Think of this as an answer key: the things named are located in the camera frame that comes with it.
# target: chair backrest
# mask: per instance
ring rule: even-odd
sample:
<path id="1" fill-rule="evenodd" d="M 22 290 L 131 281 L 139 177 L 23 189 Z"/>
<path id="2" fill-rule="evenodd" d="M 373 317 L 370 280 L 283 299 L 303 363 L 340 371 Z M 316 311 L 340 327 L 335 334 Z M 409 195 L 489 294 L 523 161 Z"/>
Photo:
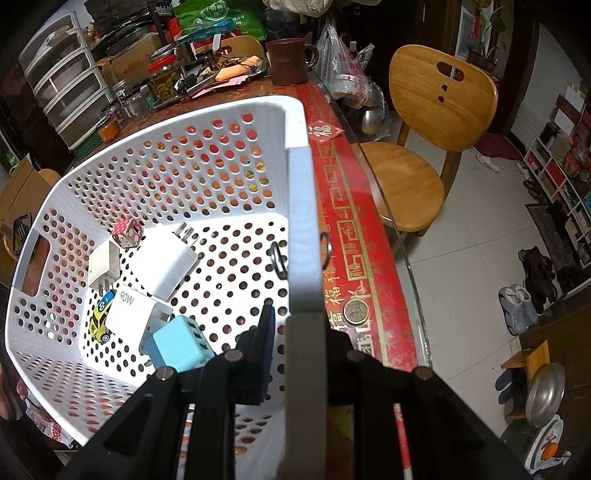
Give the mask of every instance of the chair backrest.
<path id="1" fill-rule="evenodd" d="M 447 65 L 461 70 L 454 78 Z M 433 48 L 400 47 L 390 62 L 390 95 L 402 120 L 447 151 L 472 147 L 495 116 L 495 84 L 482 70 Z"/>

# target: glass jar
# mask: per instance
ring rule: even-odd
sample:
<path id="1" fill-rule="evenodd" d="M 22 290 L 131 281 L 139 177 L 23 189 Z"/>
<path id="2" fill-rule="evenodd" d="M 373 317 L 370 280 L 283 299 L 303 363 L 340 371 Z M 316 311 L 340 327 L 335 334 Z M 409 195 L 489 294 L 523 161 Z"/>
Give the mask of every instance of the glass jar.
<path id="1" fill-rule="evenodd" d="M 175 85 L 183 75 L 183 68 L 174 54 L 174 44 L 166 45 L 150 56 L 148 72 L 152 93 L 160 102 L 178 96 Z"/>
<path id="2" fill-rule="evenodd" d="M 129 86 L 127 85 L 127 79 L 123 79 L 119 83 L 115 83 L 113 85 L 113 94 L 115 95 L 115 97 L 119 101 L 119 104 L 123 108 L 123 112 L 125 113 L 127 118 L 131 118 L 131 113 L 129 113 L 129 110 L 127 110 L 127 107 L 125 106 L 124 98 L 127 95 L 129 95 L 129 93 L 130 93 L 130 89 L 129 89 Z"/>
<path id="3" fill-rule="evenodd" d="M 119 125 L 116 117 L 107 114 L 96 128 L 103 142 L 111 142 L 119 135 Z"/>
<path id="4" fill-rule="evenodd" d="M 152 95 L 152 91 L 150 90 L 148 85 L 142 85 L 139 88 L 139 91 L 145 95 L 146 103 L 148 104 L 148 106 L 150 108 L 152 108 L 154 105 L 156 105 L 157 101 L 154 99 L 154 96 Z"/>
<path id="5" fill-rule="evenodd" d="M 148 95 L 146 95 L 146 91 L 148 94 L 150 93 L 149 89 L 144 89 L 142 91 L 138 88 L 124 98 L 125 106 L 127 107 L 127 110 L 129 110 L 129 113 L 131 113 L 131 118 L 137 125 L 145 122 L 152 116 L 152 110 L 147 101 Z"/>
<path id="6" fill-rule="evenodd" d="M 117 122 L 117 127 L 119 129 L 123 128 L 127 121 L 127 114 L 123 113 L 123 107 L 119 103 L 119 99 L 113 100 L 109 105 L 104 107 L 101 112 L 105 114 L 105 116 L 110 116 Z"/>

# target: green bag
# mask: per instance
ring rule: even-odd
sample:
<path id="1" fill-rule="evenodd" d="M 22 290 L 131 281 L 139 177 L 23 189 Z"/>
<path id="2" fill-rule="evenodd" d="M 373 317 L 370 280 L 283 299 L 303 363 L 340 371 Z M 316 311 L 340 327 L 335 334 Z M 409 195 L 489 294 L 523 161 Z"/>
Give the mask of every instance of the green bag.
<path id="1" fill-rule="evenodd" d="M 258 40 L 267 37 L 257 0 L 188 0 L 174 7 L 174 15 L 183 30 L 231 18 L 243 35 Z"/>

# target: toy car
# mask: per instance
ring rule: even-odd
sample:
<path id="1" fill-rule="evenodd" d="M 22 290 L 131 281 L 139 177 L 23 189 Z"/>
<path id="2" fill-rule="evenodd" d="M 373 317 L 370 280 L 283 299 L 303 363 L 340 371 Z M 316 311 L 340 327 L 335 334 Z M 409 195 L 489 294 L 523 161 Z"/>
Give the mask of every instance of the toy car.
<path id="1" fill-rule="evenodd" d="M 115 290 L 111 289 L 105 293 L 105 295 L 96 305 L 94 312 L 92 312 L 92 317 L 90 318 L 90 322 L 88 324 L 88 331 L 90 336 L 96 342 L 106 343 L 111 339 L 112 332 L 107 329 L 105 322 L 114 298 Z"/>

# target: pickles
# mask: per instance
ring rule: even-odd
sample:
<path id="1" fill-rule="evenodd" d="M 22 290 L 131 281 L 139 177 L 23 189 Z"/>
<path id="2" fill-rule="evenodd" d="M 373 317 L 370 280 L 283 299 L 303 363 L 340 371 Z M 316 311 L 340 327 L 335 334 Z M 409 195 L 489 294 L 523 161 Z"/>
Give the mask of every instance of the pickles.
<path id="1" fill-rule="evenodd" d="M 152 79 L 156 93 L 161 102 L 170 100 L 178 95 L 174 86 L 180 78 L 181 77 L 177 72 L 171 72 L 170 74 L 165 74 L 159 78 Z"/>

